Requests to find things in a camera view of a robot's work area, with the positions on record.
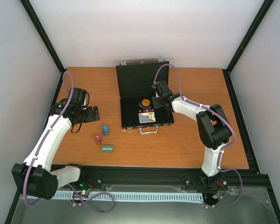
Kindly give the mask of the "orange dealer button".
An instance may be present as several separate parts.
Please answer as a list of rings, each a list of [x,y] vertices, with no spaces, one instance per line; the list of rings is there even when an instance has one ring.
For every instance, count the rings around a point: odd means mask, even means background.
[[[141,102],[141,105],[143,107],[149,107],[150,106],[150,100],[149,99],[143,99],[142,102]]]

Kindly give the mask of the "blue playing card deck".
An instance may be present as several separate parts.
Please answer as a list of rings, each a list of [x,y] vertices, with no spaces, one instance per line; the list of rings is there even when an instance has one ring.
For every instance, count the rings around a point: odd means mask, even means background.
[[[154,112],[145,112],[145,113],[139,113],[139,122],[141,124],[144,123],[153,123],[156,121]]]

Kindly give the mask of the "blue poker chip stack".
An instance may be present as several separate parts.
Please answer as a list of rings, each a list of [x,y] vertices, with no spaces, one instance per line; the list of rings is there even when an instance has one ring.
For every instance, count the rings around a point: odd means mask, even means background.
[[[102,125],[101,126],[101,131],[102,131],[102,134],[104,136],[109,136],[110,135],[110,128],[108,125]]]

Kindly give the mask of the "red poker chip stack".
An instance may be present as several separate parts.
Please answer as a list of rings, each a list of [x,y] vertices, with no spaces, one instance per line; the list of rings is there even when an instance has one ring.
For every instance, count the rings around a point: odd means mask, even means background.
[[[94,141],[97,145],[101,145],[103,142],[102,135],[100,133],[94,134]]]

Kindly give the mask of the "green poker chip stack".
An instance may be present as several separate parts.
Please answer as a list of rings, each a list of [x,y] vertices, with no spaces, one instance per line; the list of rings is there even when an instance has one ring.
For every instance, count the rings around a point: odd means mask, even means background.
[[[112,153],[114,151],[114,146],[113,145],[102,145],[101,151],[103,153]]]

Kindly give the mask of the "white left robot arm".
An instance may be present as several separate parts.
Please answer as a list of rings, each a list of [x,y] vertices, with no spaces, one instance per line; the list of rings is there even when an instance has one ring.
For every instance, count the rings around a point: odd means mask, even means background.
[[[88,176],[81,172],[79,165],[67,165],[55,171],[51,171],[51,165],[67,132],[75,125],[81,126],[99,119],[97,106],[55,103],[36,146],[22,164],[16,163],[12,168],[17,189],[25,196],[49,200],[59,188],[69,183],[78,188],[84,187]]]

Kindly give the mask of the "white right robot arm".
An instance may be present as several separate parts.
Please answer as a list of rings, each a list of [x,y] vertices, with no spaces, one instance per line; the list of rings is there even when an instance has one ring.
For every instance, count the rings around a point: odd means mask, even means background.
[[[202,173],[198,185],[210,189],[220,178],[224,148],[234,131],[220,105],[203,105],[179,94],[152,97],[155,108],[183,114],[197,122],[200,140],[205,146]]]

